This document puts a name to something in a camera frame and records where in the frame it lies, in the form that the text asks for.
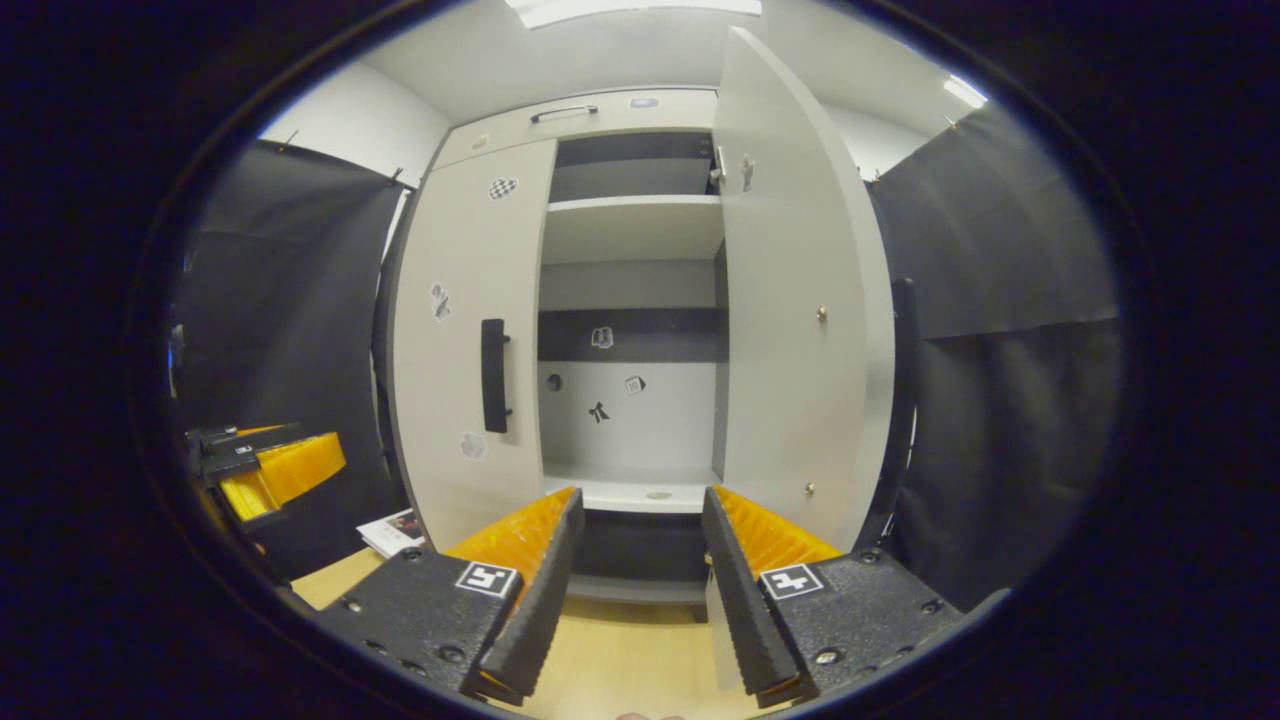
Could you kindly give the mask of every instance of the wooden floor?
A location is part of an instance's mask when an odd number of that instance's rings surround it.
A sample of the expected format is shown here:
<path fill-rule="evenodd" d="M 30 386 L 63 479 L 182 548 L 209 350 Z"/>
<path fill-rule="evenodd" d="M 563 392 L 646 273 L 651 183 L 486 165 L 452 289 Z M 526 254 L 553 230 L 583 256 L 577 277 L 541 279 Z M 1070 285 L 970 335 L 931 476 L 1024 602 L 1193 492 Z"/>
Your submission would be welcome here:
<path fill-rule="evenodd" d="M 293 589 L 324 607 L 381 564 L 362 550 L 306 578 Z M 762 711 L 741 685 L 717 683 L 710 625 L 689 607 L 621 605 L 570 598 L 564 603 L 538 692 L 524 707 L 538 719 L 613 720 L 636 712 L 650 720 L 754 717 Z"/>

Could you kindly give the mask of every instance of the shelf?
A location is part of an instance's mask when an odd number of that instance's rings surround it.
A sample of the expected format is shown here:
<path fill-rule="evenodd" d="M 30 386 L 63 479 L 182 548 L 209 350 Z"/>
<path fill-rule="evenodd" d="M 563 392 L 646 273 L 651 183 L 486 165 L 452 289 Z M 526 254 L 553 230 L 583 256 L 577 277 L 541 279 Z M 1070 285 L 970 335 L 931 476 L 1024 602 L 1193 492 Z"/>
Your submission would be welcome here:
<path fill-rule="evenodd" d="M 598 575 L 570 575 L 570 597 L 632 605 L 705 605 L 707 580 L 628 580 Z"/>
<path fill-rule="evenodd" d="M 719 483 L 709 468 L 650 470 L 548 462 L 543 477 L 547 495 L 576 486 L 582 488 L 584 509 L 616 512 L 701 512 L 707 486 Z M 650 497 L 663 493 L 667 497 Z"/>
<path fill-rule="evenodd" d="M 543 264 L 712 260 L 724 240 L 718 195 L 634 195 L 547 206 Z"/>

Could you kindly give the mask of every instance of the book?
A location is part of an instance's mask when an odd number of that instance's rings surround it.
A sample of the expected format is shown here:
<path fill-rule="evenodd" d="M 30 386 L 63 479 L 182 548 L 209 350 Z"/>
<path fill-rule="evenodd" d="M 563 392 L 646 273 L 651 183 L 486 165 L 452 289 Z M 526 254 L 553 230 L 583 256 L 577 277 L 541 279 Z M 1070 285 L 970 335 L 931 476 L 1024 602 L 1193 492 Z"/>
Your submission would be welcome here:
<path fill-rule="evenodd" d="M 424 542 L 422 525 L 412 509 L 365 523 L 356 529 L 360 530 L 365 544 L 383 557 L 390 557 L 406 547 L 417 547 Z"/>

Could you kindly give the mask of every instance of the white ceiling panel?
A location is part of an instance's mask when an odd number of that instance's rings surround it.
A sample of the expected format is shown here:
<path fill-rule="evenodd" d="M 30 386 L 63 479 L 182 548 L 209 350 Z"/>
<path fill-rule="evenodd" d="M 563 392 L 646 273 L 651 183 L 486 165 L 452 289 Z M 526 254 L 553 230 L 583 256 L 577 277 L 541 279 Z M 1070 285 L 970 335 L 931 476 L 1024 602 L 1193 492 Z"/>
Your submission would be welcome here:
<path fill-rule="evenodd" d="M 609 87 L 719 83 L 726 29 L 763 40 L 819 100 L 933 136 L 970 110 L 948 72 L 815 0 L 764 0 L 763 15 L 627 10 L 526 29 L 503 0 L 472 0 L 365 61 L 454 123 Z"/>

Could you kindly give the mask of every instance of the black backdrop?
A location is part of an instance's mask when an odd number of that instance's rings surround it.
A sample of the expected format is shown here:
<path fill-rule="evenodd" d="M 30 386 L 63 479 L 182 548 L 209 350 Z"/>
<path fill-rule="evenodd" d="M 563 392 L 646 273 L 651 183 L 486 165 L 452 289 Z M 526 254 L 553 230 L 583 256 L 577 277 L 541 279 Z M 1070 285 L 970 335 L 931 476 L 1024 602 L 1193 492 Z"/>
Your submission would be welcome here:
<path fill-rule="evenodd" d="M 383 247 L 403 186 L 259 141 L 212 190 L 187 241 L 174 320 L 188 428 L 301 423 L 347 465 L 255 539 L 297 578 L 360 547 L 356 525 L 408 507 L 383 460 L 370 369 Z"/>
<path fill-rule="evenodd" d="M 1048 557 L 1119 411 L 1119 282 L 1105 223 L 1064 167 L 987 105 L 869 186 L 919 333 L 890 547 L 964 610 Z"/>

